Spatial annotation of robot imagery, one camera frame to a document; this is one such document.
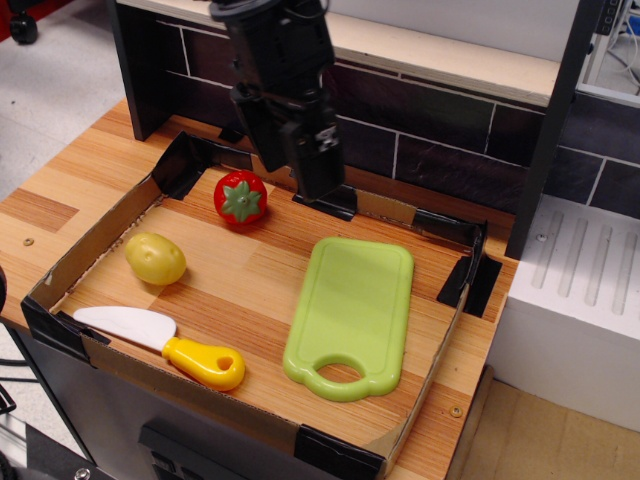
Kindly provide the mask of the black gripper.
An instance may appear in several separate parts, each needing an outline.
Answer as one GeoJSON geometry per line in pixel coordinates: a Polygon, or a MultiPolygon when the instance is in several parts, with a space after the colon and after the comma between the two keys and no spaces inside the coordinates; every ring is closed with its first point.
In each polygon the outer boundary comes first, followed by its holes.
{"type": "Polygon", "coordinates": [[[335,113],[321,74],[335,60],[320,1],[214,1],[235,52],[231,91],[267,172],[287,163],[298,194],[314,202],[344,182],[335,113]]]}

